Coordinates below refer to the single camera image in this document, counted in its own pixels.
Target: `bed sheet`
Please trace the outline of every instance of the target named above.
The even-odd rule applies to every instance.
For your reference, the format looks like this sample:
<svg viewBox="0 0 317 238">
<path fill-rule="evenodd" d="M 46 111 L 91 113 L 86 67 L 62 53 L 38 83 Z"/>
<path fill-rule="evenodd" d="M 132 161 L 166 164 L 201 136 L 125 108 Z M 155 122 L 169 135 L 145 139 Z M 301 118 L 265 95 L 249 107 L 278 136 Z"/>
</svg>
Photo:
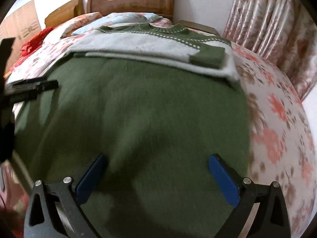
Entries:
<svg viewBox="0 0 317 238">
<path fill-rule="evenodd" d="M 152 25 L 168 28 L 171 22 L 163 19 Z M 40 49 L 15 69 L 10 81 L 44 74 L 84 35 Z M 288 77 L 274 64 L 235 43 L 232 48 L 251 115 L 248 176 L 255 183 L 276 180 L 281 184 L 292 237 L 300 237 L 316 213 L 317 187 L 316 155 L 304 108 Z M 241 237 L 250 228 L 252 217 Z"/>
</svg>

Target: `green and white sweater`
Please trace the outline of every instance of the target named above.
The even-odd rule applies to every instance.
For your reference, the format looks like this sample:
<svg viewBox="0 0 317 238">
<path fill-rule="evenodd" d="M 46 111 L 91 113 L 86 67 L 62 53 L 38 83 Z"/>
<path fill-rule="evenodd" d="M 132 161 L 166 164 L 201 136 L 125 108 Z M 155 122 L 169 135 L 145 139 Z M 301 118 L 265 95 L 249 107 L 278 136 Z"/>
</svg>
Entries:
<svg viewBox="0 0 317 238">
<path fill-rule="evenodd" d="M 69 47 L 66 54 L 153 62 L 197 74 L 238 80 L 229 40 L 204 36 L 177 24 L 101 27 Z"/>
</svg>

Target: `floral curtain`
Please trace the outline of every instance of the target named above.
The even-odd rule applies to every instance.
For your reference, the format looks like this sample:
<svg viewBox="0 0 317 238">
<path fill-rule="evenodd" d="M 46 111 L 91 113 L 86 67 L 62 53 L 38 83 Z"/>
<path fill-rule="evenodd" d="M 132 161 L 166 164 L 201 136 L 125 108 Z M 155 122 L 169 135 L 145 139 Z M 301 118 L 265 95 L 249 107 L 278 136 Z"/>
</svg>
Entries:
<svg viewBox="0 0 317 238">
<path fill-rule="evenodd" d="M 274 63 L 301 101 L 317 80 L 317 27 L 299 0 L 234 0 L 223 37 Z"/>
</svg>

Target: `nightstand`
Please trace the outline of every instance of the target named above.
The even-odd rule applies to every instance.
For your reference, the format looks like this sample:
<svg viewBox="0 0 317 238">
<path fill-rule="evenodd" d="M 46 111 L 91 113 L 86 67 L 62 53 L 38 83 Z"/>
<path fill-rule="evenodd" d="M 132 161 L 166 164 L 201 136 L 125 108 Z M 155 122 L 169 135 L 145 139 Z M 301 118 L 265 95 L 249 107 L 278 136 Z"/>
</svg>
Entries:
<svg viewBox="0 0 317 238">
<path fill-rule="evenodd" d="M 194 23 L 194 22 L 190 22 L 187 20 L 180 20 L 178 21 L 176 24 L 180 24 L 186 28 L 192 28 L 192 29 L 196 29 L 196 30 L 200 30 L 200 31 L 204 31 L 210 34 L 214 34 L 216 36 L 220 36 L 219 33 L 212 27 L 208 27 L 202 24 L 198 24 L 198 23 Z"/>
</svg>

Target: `cardboard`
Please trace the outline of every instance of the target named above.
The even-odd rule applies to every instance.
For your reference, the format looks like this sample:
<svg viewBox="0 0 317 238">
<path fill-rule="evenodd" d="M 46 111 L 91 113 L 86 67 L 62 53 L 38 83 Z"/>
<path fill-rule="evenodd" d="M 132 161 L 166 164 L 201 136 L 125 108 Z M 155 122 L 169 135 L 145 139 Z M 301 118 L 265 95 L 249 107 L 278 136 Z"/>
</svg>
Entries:
<svg viewBox="0 0 317 238">
<path fill-rule="evenodd" d="M 11 56 L 7 62 L 5 72 L 20 58 L 20 48 L 41 31 L 36 14 L 34 0 L 26 3 L 6 17 L 0 25 L 0 39 L 15 37 Z"/>
</svg>

